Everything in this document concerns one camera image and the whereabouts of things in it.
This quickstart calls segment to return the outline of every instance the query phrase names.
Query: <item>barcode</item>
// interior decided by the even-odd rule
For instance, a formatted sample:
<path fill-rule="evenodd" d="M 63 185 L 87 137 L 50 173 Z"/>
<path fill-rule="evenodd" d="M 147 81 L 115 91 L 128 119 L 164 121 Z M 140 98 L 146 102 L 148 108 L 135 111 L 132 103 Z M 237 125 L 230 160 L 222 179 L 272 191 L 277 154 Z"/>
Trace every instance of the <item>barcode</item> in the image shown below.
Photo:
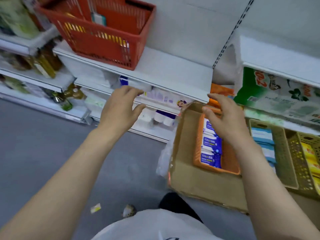
<path fill-rule="evenodd" d="M 250 98 L 248 98 L 248 101 L 251 101 L 251 102 L 257 102 L 259 99 L 257 97 L 254 97 L 254 96 L 250 96 Z"/>

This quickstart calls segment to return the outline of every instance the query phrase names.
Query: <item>shopping basket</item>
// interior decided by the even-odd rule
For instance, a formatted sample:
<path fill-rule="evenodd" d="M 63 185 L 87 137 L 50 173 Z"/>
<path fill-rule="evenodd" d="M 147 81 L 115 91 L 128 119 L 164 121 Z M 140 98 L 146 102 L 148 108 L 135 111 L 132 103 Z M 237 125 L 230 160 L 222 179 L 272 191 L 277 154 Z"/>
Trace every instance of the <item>shopping basket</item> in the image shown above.
<path fill-rule="evenodd" d="M 134 70 L 156 6 L 138 0 L 47 0 L 38 8 L 78 55 Z M 105 17 L 106 26 L 92 22 Z"/>

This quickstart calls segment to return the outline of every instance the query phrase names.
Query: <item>white shirt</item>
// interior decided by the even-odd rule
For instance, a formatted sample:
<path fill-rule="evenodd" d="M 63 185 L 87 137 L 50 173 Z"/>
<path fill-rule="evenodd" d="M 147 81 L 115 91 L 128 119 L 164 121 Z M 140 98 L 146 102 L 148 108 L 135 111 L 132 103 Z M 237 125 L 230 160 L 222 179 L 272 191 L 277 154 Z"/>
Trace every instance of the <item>white shirt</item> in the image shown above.
<path fill-rule="evenodd" d="M 144 210 L 114 222 L 92 240 L 219 240 L 197 219 L 168 210 Z"/>

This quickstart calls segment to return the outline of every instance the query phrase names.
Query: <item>plastic basket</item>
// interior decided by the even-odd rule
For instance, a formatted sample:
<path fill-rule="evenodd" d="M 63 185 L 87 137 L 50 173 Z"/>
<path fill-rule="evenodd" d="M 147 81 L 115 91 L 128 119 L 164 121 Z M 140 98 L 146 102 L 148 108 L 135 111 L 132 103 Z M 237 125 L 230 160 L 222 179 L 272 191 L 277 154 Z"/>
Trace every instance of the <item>plastic basket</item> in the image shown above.
<path fill-rule="evenodd" d="M 134 70 L 156 6 L 138 0 L 48 0 L 38 11 L 78 55 Z M 92 12 L 103 15 L 107 26 L 93 23 Z"/>
<path fill-rule="evenodd" d="M 277 161 L 275 165 L 277 176 L 286 188 L 297 190 L 299 185 L 284 128 L 254 119 L 249 120 L 249 125 L 250 133 L 252 127 L 271 129 L 275 160 Z"/>
<path fill-rule="evenodd" d="M 218 117 L 221 117 L 221 110 L 217 108 L 209 107 Z M 214 168 L 208 166 L 206 164 L 201 163 L 201 144 L 202 144 L 202 135 L 203 135 L 203 123 L 204 118 L 206 118 L 205 114 L 203 113 L 199 119 L 199 126 L 197 131 L 197 138 L 196 138 L 196 145 L 193 157 L 193 164 L 201 167 L 203 169 L 219 172 L 219 173 L 231 173 L 235 175 L 240 174 L 240 165 L 236 158 L 236 154 L 232 148 L 232 146 L 226 142 L 222 141 L 222 155 L 221 155 L 221 169 Z"/>
<path fill-rule="evenodd" d="M 286 129 L 285 132 L 299 184 L 299 189 L 294 192 L 320 200 L 301 145 L 301 142 L 311 145 L 317 161 L 320 162 L 320 137 L 289 129 Z"/>

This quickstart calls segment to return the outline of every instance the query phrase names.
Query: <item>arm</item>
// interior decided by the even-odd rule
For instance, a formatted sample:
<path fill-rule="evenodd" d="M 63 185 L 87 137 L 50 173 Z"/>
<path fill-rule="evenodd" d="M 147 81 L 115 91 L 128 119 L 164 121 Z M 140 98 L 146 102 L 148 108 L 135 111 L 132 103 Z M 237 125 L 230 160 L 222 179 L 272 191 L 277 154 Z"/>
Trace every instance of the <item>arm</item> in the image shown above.
<path fill-rule="evenodd" d="M 209 94 L 223 110 L 219 119 L 203 107 L 220 137 L 234 148 L 240 164 L 250 218 L 258 239 L 320 239 L 320 232 L 287 192 L 249 134 L 243 111 L 222 95 Z"/>
<path fill-rule="evenodd" d="M 1 240 L 71 239 L 106 156 L 145 108 L 140 104 L 132 111 L 139 94 L 128 86 L 113 92 L 98 127 L 0 230 Z"/>

